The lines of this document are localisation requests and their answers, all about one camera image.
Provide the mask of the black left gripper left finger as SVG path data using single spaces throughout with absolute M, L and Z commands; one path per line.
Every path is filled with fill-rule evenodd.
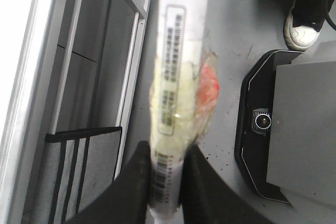
M 113 183 L 67 223 L 145 223 L 150 187 L 149 143 L 138 143 Z

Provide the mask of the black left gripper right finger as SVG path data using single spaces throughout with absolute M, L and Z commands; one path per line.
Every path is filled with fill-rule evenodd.
M 272 223 L 229 188 L 197 145 L 184 159 L 181 205 L 184 223 Z

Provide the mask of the black and grey robot base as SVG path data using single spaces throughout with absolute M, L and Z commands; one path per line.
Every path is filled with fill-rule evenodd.
M 235 160 L 259 197 L 335 223 L 335 41 L 269 51 L 246 74 Z

